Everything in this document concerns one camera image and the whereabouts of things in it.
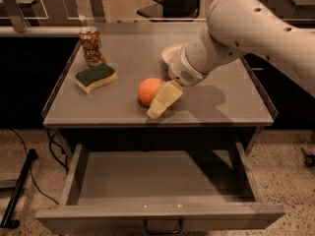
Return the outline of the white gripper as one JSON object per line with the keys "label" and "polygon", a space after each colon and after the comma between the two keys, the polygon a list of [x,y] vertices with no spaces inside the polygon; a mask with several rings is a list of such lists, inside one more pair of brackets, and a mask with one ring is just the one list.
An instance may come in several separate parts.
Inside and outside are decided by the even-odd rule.
{"label": "white gripper", "polygon": [[163,82],[157,91],[157,95],[148,110],[150,118],[159,118],[182,95],[182,87],[193,87],[206,78],[205,75],[195,70],[188,61],[185,45],[173,56],[168,66],[168,74],[172,80]]}

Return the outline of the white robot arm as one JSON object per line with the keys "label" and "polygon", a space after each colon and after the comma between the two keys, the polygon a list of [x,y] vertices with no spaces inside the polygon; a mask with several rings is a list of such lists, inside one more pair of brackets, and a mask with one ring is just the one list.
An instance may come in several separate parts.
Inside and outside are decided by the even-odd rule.
{"label": "white robot arm", "polygon": [[206,25],[184,44],[162,52],[170,80],[161,85],[148,110],[157,119],[184,87],[203,81],[216,67],[252,53],[315,94],[315,33],[291,26],[258,0],[214,0]]}

